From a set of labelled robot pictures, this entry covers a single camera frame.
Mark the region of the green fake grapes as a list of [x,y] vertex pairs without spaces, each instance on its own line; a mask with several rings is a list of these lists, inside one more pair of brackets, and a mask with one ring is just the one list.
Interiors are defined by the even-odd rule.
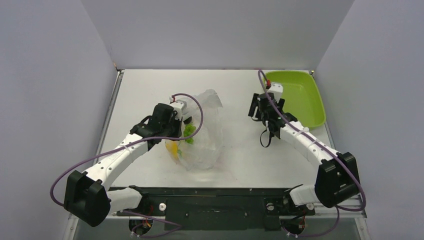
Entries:
[[[183,136],[186,138],[188,136],[191,136],[195,131],[197,130],[197,127],[195,125],[193,125],[192,123],[189,123],[187,125],[185,125],[184,127],[184,131],[183,131]],[[194,144],[194,139],[192,137],[185,139],[185,142],[193,145]]]

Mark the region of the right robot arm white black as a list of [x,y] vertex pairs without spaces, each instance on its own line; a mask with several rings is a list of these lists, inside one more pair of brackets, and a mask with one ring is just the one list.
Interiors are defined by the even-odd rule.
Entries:
[[276,137],[289,143],[317,168],[315,183],[290,190],[282,199],[283,209],[294,214],[302,205],[315,203],[332,208],[363,194],[355,157],[350,152],[341,153],[325,145],[292,114],[278,113],[283,104],[284,100],[276,102],[273,94],[255,93],[248,112],[249,117],[265,126],[270,140]]

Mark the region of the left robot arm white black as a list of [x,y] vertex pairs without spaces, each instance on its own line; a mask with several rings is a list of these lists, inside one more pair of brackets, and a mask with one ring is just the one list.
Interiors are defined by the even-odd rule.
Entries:
[[179,138],[187,104],[177,100],[159,103],[152,115],[134,125],[112,152],[83,172],[73,171],[67,178],[64,208],[91,227],[102,223],[109,214],[132,210],[143,215],[149,201],[134,185],[111,190],[112,183],[137,158],[160,143],[163,137]]

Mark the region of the clear plastic bag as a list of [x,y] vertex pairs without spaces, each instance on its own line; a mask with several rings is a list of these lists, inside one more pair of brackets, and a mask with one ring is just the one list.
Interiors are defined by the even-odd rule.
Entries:
[[[188,144],[185,140],[176,141],[178,144],[179,165],[186,170],[208,170],[214,167],[223,149],[223,128],[219,115],[219,109],[223,107],[218,93],[213,89],[195,95],[199,102],[203,114],[200,113],[199,106],[189,97],[183,96],[181,100],[187,103],[187,113],[184,119],[192,117],[192,122],[196,126],[197,134],[192,137],[193,144]],[[182,124],[182,136],[186,124]]]

